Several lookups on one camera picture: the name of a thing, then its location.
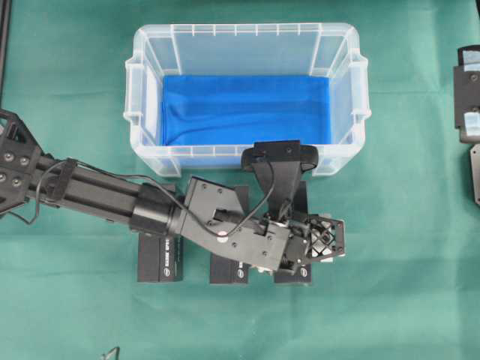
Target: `robotic arm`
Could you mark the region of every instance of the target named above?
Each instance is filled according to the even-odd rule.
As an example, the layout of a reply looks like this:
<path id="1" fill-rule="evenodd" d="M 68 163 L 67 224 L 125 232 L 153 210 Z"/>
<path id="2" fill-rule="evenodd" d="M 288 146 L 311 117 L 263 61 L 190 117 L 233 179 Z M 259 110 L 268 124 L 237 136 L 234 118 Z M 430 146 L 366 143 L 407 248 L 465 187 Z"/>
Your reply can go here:
<path id="1" fill-rule="evenodd" d="M 240 278 L 250 264 L 293 279 L 311 263 L 344 255 L 344 223 L 306 211 L 301 177 L 317 166 L 313 146 L 257 142 L 245 150 L 242 168 L 255 174 L 265 193 L 248 211 L 248 193 L 240 188 L 192 177 L 182 196 L 174 186 L 145 175 L 118 175 L 79 160 L 55 159 L 16 114 L 0 109 L 0 118 L 0 214 L 31 224 L 44 204 L 125 224 L 139 233 L 139 281 L 178 280 L 173 265 L 181 256 L 180 237 L 214 254 L 212 265 L 220 268 L 211 269 L 211 282 L 223 282 L 212 281 L 212 273 L 231 272 L 235 264 Z M 26 220 L 14 209 L 29 200 L 35 200 L 35 216 Z M 263 203 L 268 212 L 254 217 Z"/>

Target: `transparent storage bin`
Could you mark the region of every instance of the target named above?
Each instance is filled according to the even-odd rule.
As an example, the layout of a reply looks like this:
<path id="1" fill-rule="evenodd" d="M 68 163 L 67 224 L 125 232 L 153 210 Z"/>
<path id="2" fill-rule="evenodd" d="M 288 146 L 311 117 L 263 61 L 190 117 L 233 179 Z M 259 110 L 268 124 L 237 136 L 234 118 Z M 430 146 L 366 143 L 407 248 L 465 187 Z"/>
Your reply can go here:
<path id="1" fill-rule="evenodd" d="M 365 144 L 365 119 L 371 115 L 367 66 L 359 34 L 343 23 L 146 25 L 136 32 L 133 56 L 125 63 L 130 144 L 159 176 L 181 176 L 184 168 L 239 167 L 252 144 L 155 145 L 164 76 L 328 77 L 332 144 L 309 145 L 319 151 L 313 175 L 330 176 Z"/>

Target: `black device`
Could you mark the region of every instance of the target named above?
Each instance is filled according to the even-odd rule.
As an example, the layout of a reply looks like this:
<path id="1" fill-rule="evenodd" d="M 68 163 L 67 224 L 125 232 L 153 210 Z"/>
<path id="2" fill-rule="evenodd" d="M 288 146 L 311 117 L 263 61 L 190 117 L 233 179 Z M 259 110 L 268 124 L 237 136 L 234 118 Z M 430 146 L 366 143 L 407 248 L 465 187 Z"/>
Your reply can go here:
<path id="1" fill-rule="evenodd" d="M 302 174 L 317 149 L 299 141 L 257 142 L 241 156 L 265 196 L 248 211 L 248 189 L 192 177 L 185 195 L 145 175 L 118 175 L 45 154 L 20 118 L 0 109 L 0 214 L 31 224 L 40 204 L 126 224 L 139 233 L 138 280 L 182 278 L 182 238 L 207 249 L 211 283 L 245 284 L 252 266 L 278 283 L 308 283 L 310 264 L 345 254 L 344 223 L 308 214 Z M 130 179 L 143 180 L 137 184 Z M 35 200 L 31 220 L 16 208 Z M 268 203 L 262 217 L 254 214 Z"/>
<path id="2" fill-rule="evenodd" d="M 454 118 L 460 141 L 474 144 L 470 149 L 472 183 L 475 202 L 480 205 L 480 133 L 468 131 L 466 117 L 480 119 L 480 45 L 457 50 L 458 66 L 454 67 Z"/>

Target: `black metal bracket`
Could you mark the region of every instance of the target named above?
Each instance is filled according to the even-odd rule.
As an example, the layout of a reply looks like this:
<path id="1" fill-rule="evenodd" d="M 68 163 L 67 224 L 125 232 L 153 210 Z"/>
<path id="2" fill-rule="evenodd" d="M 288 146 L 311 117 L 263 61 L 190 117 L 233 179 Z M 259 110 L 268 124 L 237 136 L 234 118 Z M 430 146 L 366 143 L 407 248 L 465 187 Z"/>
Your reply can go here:
<path id="1" fill-rule="evenodd" d="M 476 53 L 473 66 L 465 58 L 464 54 L 468 52 Z M 454 67 L 455 127 L 460 132 L 462 143 L 477 144 L 470 149 L 470 161 L 474 199 L 480 205 L 480 133 L 469 133 L 465 124 L 466 116 L 480 114 L 480 45 L 461 47 L 457 50 L 457 57 L 458 66 Z"/>

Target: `white label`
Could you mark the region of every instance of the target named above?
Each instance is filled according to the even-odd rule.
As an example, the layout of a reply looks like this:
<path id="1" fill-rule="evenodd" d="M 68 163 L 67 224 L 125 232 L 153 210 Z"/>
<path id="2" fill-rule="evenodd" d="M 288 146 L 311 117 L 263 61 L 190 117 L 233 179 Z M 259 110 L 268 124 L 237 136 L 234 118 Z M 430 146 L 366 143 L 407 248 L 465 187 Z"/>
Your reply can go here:
<path id="1" fill-rule="evenodd" d="M 170 267 L 170 240 L 168 238 L 165 240 L 165 266 Z"/>

